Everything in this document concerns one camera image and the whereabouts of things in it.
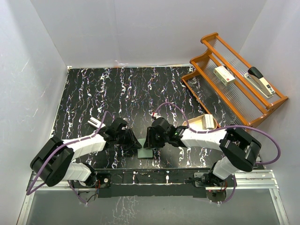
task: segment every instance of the small box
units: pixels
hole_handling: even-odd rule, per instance
[[[214,75],[225,85],[234,83],[234,76],[224,66],[219,66],[214,69]]]
[[[215,118],[213,118],[212,115],[208,115],[209,119],[203,119],[206,115],[207,114],[204,114],[204,115],[201,115],[196,118],[192,118],[192,119],[188,120],[190,127],[193,129],[196,129],[196,130],[216,129],[218,127],[218,124],[217,124],[217,121],[215,120]],[[211,118],[212,118],[213,126],[211,124],[204,125],[206,123],[206,120],[209,121],[209,123],[210,123]]]
[[[215,124],[214,124],[214,118],[212,117],[211,114],[205,114],[202,117],[202,126],[203,129],[206,130],[212,130],[215,128]]]

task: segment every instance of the orange wooden rack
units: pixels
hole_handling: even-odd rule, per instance
[[[197,101],[204,107],[206,107],[198,95],[188,84],[188,80],[196,76],[202,76],[214,91],[221,97],[221,99],[229,106],[234,112],[243,125],[250,127],[257,127],[261,124],[271,113],[282,105],[287,99],[274,85],[270,83],[276,92],[275,97],[266,98],[260,91],[258,91],[248,80],[243,76],[247,70],[252,67],[245,59],[243,59],[233,48],[231,48],[219,35],[218,33],[212,33],[204,36],[201,39],[201,43],[207,46],[207,50],[204,54],[191,59],[190,63],[195,67],[195,71],[182,77],[184,84],[191,90]],[[236,80],[233,84],[225,87],[221,82],[217,82],[214,79],[212,70],[218,66],[227,66],[227,68],[235,76]],[[240,97],[247,97],[250,103],[253,104],[251,107],[256,107],[261,115],[256,119],[251,119],[245,116],[242,112],[242,107],[237,107],[236,102],[231,97],[231,92],[239,93]]]

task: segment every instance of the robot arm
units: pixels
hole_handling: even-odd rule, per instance
[[[100,122],[98,120],[91,118],[91,121],[93,123],[90,122],[90,124],[93,124],[97,128],[99,127]],[[102,151],[115,144],[128,148],[141,148],[142,146],[127,124],[125,120],[116,118],[109,127],[102,126],[99,133],[93,138],[86,136],[86,138],[61,140],[58,137],[52,137],[32,160],[30,167],[37,173],[47,158],[59,146],[64,143],[83,139],[83,141],[60,149],[43,169],[40,178],[49,187],[58,184],[62,180],[78,180],[90,186],[94,183],[95,179],[94,169],[89,164],[72,163],[72,161],[80,156]]]
[[[161,148],[169,143],[175,147],[201,146],[220,150],[225,157],[217,161],[202,183],[220,183],[238,170],[252,171],[261,144],[244,129],[234,128],[196,134],[186,126],[174,127],[160,117],[147,129],[144,148]]]

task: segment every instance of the green block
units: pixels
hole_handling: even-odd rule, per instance
[[[138,142],[144,146],[146,138],[138,139]],[[153,158],[153,149],[141,148],[137,150],[137,158]]]

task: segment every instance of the wire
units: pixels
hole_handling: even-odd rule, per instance
[[[29,186],[27,192],[26,192],[26,195],[31,195],[33,192],[35,192],[36,190],[38,190],[41,186],[43,186],[45,183],[42,183],[40,184],[39,186],[37,186],[36,188],[33,188],[33,186],[35,185],[35,183],[37,182],[39,176],[41,175],[42,171],[44,170],[44,168],[46,167],[46,165],[48,164],[48,162],[50,161],[50,159],[60,150],[62,149],[63,147],[67,146],[67,145],[70,145],[70,144],[74,144],[74,143],[77,143],[77,142],[80,142],[80,141],[84,141],[84,140],[87,140],[87,139],[91,139],[93,137],[95,137],[97,135],[97,133],[99,132],[99,130],[101,129],[102,125],[103,125],[103,122],[104,122],[104,119],[106,117],[106,114],[109,113],[110,116],[114,119],[114,116],[108,112],[108,111],[105,111],[104,112],[104,115],[103,115],[103,118],[101,120],[101,123],[100,123],[100,126],[99,128],[92,134],[92,135],[89,135],[89,136],[86,136],[86,137],[83,137],[81,139],[77,139],[77,140],[74,140],[74,141],[71,141],[71,142],[68,142],[68,143],[65,143],[65,144],[62,144],[61,146],[59,146],[57,149],[55,149],[51,154],[50,156],[46,159],[46,161],[44,162],[44,164],[41,166],[41,168],[39,169],[39,171],[37,172],[35,178],[33,179],[31,185]]]
[[[234,184],[233,184],[233,190],[232,190],[232,192],[231,192],[231,195],[230,195],[224,202],[222,202],[222,203],[228,202],[228,201],[233,197],[233,195],[234,195],[234,192],[235,192],[235,186],[236,186],[237,184],[236,184],[236,178],[235,178],[235,175],[234,175],[234,174],[232,175],[232,177],[233,177],[233,181],[234,181]]]
[[[67,181],[69,183],[70,188],[73,190],[73,192],[75,193],[75,195],[77,195],[77,197],[79,198],[80,201],[82,201],[84,204],[88,204],[88,201],[84,200],[83,198],[80,197],[80,195],[76,192],[76,190],[74,189],[73,185],[71,184],[71,182],[68,180]]]
[[[263,132],[263,131],[261,131],[261,130],[259,130],[259,129],[256,129],[256,128],[253,128],[253,127],[244,126],[244,125],[232,125],[232,126],[220,127],[220,128],[217,128],[217,129],[214,129],[214,130],[209,130],[209,131],[196,131],[196,130],[192,129],[192,128],[189,126],[189,122],[188,122],[188,119],[187,119],[187,116],[185,115],[185,113],[184,113],[177,105],[175,105],[175,104],[173,104],[173,103],[171,103],[171,102],[164,102],[163,104],[161,104],[161,105],[155,110],[155,113],[157,113],[158,110],[159,110],[163,105],[172,105],[172,106],[174,106],[175,108],[177,108],[178,110],[180,110],[180,112],[182,113],[182,115],[183,115],[185,121],[187,122],[187,127],[188,127],[188,129],[191,130],[192,132],[196,133],[196,134],[213,133],[213,132],[216,132],[216,131],[219,131],[219,130],[224,130],[224,129],[229,129],[229,128],[244,128],[244,129],[249,129],[249,130],[256,131],[256,132],[258,132],[258,133],[260,133],[260,134],[266,136],[267,138],[269,138],[269,139],[275,144],[275,146],[276,146],[276,148],[277,148],[277,156],[276,156],[273,160],[271,160],[271,161],[269,161],[269,162],[256,162],[257,165],[268,165],[268,164],[275,163],[275,162],[280,158],[280,156],[281,156],[281,148],[280,148],[279,144],[275,141],[275,139],[274,139],[271,135],[269,135],[269,134],[267,134],[267,133],[265,133],[265,132]]]
[[[96,196],[97,194],[92,195],[86,202],[88,203],[92,197]]]
[[[99,194],[100,186],[101,186],[101,185],[100,185],[100,180],[98,180],[98,187],[97,187],[97,184],[95,185],[97,196],[98,196],[98,194]]]
[[[221,187],[221,189],[220,189],[220,190],[218,190],[218,192],[221,192],[221,191],[223,191],[224,184],[225,184],[225,182],[223,182],[223,183],[222,183],[222,187]]]
[[[226,186],[225,186],[225,189],[223,191],[225,191],[227,189],[227,181],[226,181]]]

